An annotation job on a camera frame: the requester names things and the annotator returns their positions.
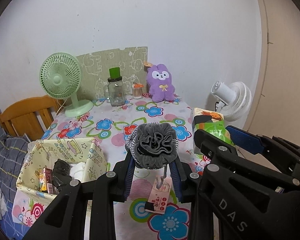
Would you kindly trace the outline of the green orange tissue pack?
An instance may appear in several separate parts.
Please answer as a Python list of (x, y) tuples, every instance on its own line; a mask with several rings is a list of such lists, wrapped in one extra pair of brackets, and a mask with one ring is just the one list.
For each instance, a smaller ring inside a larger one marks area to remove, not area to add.
[[(235, 146), (230, 138), (230, 133), (225, 128), (224, 116), (221, 113), (195, 107), (191, 112), (191, 121), (193, 137), (196, 130), (203, 129), (222, 141)], [(194, 139), (193, 148), (195, 154), (201, 154), (200, 149), (194, 144)]]

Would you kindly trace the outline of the grey bath pouf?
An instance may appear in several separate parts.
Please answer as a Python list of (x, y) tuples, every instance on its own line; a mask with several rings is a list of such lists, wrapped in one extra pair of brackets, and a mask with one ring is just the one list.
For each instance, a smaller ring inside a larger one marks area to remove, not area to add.
[(128, 136), (125, 148), (138, 168), (157, 170), (175, 161), (178, 139), (168, 123), (141, 124)]

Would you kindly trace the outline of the black bath pouf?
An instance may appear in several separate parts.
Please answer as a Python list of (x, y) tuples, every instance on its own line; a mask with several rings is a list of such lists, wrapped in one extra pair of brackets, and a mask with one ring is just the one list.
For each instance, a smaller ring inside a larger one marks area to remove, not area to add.
[(70, 176), (71, 166), (62, 159), (58, 159), (52, 169), (52, 184), (60, 193), (66, 185), (70, 183), (72, 177)]

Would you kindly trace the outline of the yellow cartoon tissue pack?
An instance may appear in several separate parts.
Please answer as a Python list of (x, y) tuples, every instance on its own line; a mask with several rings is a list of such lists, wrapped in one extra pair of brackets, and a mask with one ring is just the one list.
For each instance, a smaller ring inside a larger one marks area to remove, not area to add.
[(47, 178), (46, 168), (43, 168), (43, 170), (39, 172), (39, 191), (47, 193)]

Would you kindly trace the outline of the pink wipes packet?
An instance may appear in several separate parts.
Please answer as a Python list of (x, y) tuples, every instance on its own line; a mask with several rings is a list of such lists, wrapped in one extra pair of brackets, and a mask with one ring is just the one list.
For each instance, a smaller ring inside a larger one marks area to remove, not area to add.
[(44, 168), (44, 178), (45, 178), (45, 190), (49, 194), (55, 194), (54, 186), (53, 186), (53, 177), (52, 170), (49, 168)]

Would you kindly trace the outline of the white standing fan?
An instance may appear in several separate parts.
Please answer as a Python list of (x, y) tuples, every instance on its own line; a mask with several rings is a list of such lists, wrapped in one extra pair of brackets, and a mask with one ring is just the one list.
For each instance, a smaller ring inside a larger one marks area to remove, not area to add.
[(211, 94), (218, 99), (216, 111), (228, 122), (236, 121), (245, 115), (252, 102), (250, 89), (241, 81), (231, 83), (229, 86), (216, 81), (211, 88)]

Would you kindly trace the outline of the floral tablecloth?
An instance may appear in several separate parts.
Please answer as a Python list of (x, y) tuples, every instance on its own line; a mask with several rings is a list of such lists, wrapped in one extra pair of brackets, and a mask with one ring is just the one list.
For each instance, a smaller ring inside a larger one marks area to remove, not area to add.
[[(179, 97), (155, 103), (145, 95), (139, 100), (127, 98), (119, 107), (112, 107), (101, 99), (81, 116), (57, 116), (40, 140), (95, 139), (110, 171), (125, 158), (125, 142), (132, 131), (141, 124), (152, 122), (172, 126), (178, 139), (179, 158), (188, 163), (193, 172), (202, 174), (209, 159), (194, 153), (191, 108)], [(155, 176), (159, 174), (158, 170), (135, 170), (127, 201), (114, 204), (117, 239), (187, 239), (190, 205), (179, 202), (174, 190), (170, 191), (163, 214), (150, 213), (144, 208)], [(17, 189), (12, 218), (16, 223), (32, 226), (47, 206)]]

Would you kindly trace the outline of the beige wardrobe door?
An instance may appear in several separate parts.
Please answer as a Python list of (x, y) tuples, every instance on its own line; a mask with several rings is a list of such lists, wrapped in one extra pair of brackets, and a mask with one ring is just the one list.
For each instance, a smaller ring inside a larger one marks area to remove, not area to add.
[(300, 146), (300, 11), (292, 0), (257, 0), (261, 63), (244, 129)]

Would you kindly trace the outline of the toothpick jar orange lid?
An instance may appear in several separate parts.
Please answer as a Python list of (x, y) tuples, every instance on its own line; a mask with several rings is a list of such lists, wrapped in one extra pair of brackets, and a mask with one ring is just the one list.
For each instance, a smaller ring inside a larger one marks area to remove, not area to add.
[(143, 96), (144, 85), (141, 83), (133, 83), (132, 94), (134, 99), (140, 99)]

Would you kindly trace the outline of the glass jar with green cup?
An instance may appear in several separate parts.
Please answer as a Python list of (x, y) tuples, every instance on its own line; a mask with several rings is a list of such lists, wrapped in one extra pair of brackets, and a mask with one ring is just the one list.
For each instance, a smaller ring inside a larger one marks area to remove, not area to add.
[(119, 67), (109, 69), (108, 91), (110, 104), (113, 107), (123, 106), (125, 104), (125, 92), (123, 88), (122, 76)]

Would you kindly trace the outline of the purple plush bunny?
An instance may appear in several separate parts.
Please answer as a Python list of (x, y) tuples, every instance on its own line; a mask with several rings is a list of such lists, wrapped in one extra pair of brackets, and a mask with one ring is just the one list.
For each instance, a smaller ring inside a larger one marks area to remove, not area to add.
[(174, 100), (175, 87), (172, 85), (172, 75), (164, 64), (149, 67), (146, 81), (153, 102)]

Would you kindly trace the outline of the yellow cartoon fabric storage box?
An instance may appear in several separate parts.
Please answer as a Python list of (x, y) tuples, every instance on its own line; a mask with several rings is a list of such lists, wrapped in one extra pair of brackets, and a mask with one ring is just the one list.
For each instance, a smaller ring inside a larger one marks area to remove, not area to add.
[(109, 171), (102, 149), (91, 138), (37, 140), (25, 157), (16, 182), (18, 190), (42, 204), (49, 204), (55, 194), (39, 189), (39, 175), (44, 168), (52, 169), (61, 159), (69, 164), (85, 163), (81, 182), (96, 180)]

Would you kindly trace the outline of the wooden bed headboard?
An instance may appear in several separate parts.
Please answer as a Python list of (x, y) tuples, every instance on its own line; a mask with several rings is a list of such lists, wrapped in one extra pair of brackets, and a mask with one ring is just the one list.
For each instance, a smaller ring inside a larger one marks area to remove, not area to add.
[(0, 127), (14, 137), (26, 134), (31, 140), (40, 139), (62, 103), (48, 95), (20, 100), (0, 112)]

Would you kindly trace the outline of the green desk fan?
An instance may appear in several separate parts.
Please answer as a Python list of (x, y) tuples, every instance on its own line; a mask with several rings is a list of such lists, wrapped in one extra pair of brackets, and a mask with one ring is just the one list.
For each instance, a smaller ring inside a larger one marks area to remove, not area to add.
[(94, 106), (90, 100), (77, 98), (82, 71), (78, 59), (68, 53), (50, 55), (40, 68), (39, 81), (50, 97), (57, 100), (71, 99), (71, 104), (65, 108), (65, 116), (69, 118), (83, 115)]

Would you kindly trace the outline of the grey plaid pillow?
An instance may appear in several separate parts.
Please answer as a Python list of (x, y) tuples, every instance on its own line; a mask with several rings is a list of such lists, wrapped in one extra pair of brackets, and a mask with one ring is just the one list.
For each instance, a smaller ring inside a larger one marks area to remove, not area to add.
[(0, 189), (10, 203), (14, 202), (28, 143), (27, 137), (13, 137), (0, 128)]

